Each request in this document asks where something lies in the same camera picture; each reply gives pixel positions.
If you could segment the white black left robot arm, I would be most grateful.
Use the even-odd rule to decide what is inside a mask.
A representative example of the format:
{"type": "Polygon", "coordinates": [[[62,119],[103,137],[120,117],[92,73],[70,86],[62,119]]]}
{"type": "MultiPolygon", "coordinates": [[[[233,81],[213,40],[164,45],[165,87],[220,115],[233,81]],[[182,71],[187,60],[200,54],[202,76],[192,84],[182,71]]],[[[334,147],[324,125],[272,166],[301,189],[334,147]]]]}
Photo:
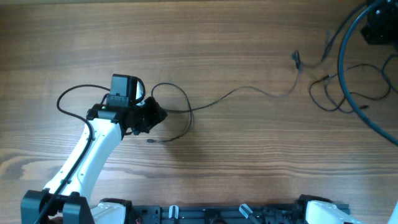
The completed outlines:
{"type": "Polygon", "coordinates": [[[41,191],[22,198],[23,223],[140,223],[131,201],[105,198],[91,208],[93,187],[109,155],[127,135],[148,133],[167,113],[146,97],[140,78],[114,74],[108,94],[90,108],[80,140],[41,191]]]}

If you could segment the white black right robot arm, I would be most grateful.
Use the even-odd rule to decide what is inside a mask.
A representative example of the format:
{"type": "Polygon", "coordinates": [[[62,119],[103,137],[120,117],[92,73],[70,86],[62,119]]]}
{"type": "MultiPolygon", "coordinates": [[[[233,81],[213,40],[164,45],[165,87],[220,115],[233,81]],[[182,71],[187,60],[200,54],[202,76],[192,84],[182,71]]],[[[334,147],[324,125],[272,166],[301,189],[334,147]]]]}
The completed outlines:
{"type": "MultiPolygon", "coordinates": [[[[343,40],[340,45],[338,60],[337,60],[337,75],[340,83],[341,90],[352,107],[353,111],[358,115],[358,117],[371,129],[377,132],[380,136],[387,139],[389,142],[397,145],[397,138],[390,135],[388,132],[383,130],[376,123],[371,121],[359,108],[351,93],[348,90],[346,80],[345,80],[345,71],[343,68],[345,61],[345,52],[348,45],[348,42],[351,38],[352,33],[357,28],[358,24],[373,10],[377,9],[379,6],[385,4],[387,1],[374,1],[371,3],[350,25],[348,30],[346,31],[343,40]]],[[[305,221],[309,224],[312,223],[361,223],[361,221],[353,218],[351,215],[340,210],[337,205],[332,202],[326,202],[321,200],[311,200],[307,202],[305,209],[305,221]]]]}

